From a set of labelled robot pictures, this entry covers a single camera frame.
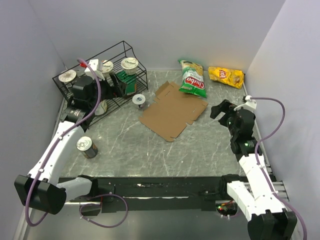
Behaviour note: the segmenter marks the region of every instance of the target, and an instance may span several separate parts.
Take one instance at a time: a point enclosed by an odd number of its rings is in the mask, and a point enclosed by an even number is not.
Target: snack bag
[[[228,84],[237,89],[240,89],[244,83],[245,75],[241,70],[210,66],[208,73],[211,80]]]
[[[183,79],[179,91],[206,98],[203,67],[191,61],[181,60],[179,62],[182,65]]]

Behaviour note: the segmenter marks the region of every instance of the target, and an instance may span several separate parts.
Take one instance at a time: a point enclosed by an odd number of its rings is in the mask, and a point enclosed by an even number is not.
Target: wire rack
[[[131,45],[129,45],[126,41],[121,41],[121,42],[107,48],[106,50],[92,56],[91,58],[87,59],[86,61],[88,62],[90,59],[96,59],[96,58],[98,58],[101,61],[111,61],[113,63],[112,71],[117,74],[123,70],[123,68],[121,66],[121,61],[125,58],[128,58],[128,57],[134,57],[134,58],[138,59],[135,55],[133,47]],[[63,82],[59,81],[59,76],[65,72],[71,70],[71,69],[76,71],[78,77],[81,77],[85,74],[85,69],[78,64],[72,68],[69,68],[66,71],[63,71],[62,73],[60,73],[57,76],[54,76],[52,78],[55,85],[58,87],[59,91],[61,92],[61,94],[65,98],[66,102],[69,102],[69,100],[71,99],[71,97],[73,95],[71,92],[71,88],[72,88],[72,84],[77,80],[77,78],[75,78],[71,82],[63,83]],[[135,75],[132,75],[132,79],[134,79],[134,78],[136,79],[136,93],[135,94],[139,94],[142,91],[148,89],[147,69],[143,66],[143,64],[140,61],[139,61]],[[108,77],[106,79],[106,81],[108,81],[108,83],[111,86],[113,86],[113,82],[110,77]],[[108,99],[107,100],[107,111],[102,115],[96,116],[92,120],[90,126],[97,123],[99,120],[103,119],[104,117],[111,114],[115,110],[119,109],[121,106],[123,106],[124,104],[131,101],[131,99],[132,99],[132,96],[127,97],[127,98],[116,97],[113,99]]]

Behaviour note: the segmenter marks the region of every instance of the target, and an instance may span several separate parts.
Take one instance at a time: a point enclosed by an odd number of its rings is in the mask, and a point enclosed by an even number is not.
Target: gray marble surface
[[[148,103],[166,81],[182,82],[181,70],[148,71],[149,89],[144,91]],[[174,142],[167,142],[139,122],[142,110],[130,101],[94,124],[85,133],[98,147],[95,158],[85,158],[77,149],[62,171],[62,177],[167,177],[244,175],[230,149],[226,127],[211,119],[211,107],[228,99],[240,104],[243,89],[214,82],[204,72],[208,107],[188,125]]]

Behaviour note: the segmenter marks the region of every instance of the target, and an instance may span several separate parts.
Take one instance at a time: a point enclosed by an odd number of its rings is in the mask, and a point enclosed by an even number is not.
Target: brown cardboard sheet
[[[155,103],[139,117],[142,124],[168,142],[173,142],[208,106],[201,98],[179,91],[179,87],[166,81],[155,92]]]

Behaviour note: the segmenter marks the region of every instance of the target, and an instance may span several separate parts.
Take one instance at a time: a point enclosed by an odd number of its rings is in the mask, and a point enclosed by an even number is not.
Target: red logo
[[[197,79],[195,79],[194,77],[192,76],[188,76],[186,79],[185,79],[185,82],[187,84],[191,84],[193,86],[195,86],[196,88],[198,89],[205,89],[205,84],[202,82],[202,81],[199,81]]]
[[[220,72],[220,78],[221,79],[225,79],[227,77],[227,73],[225,71],[219,70],[219,72]]]

